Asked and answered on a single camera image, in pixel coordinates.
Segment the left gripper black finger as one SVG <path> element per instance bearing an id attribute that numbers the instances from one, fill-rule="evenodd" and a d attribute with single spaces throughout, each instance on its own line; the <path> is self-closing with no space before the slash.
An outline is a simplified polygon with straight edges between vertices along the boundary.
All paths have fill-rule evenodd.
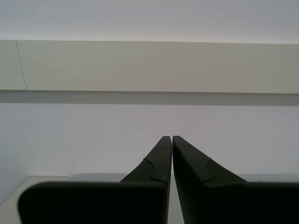
<path id="1" fill-rule="evenodd" d="M 173 169 L 186 224 L 296 224 L 296 182 L 248 182 L 180 136 L 174 136 Z"/>
<path id="2" fill-rule="evenodd" d="M 165 224 L 172 142 L 162 137 L 120 182 L 41 182 L 18 199 L 23 224 Z"/>

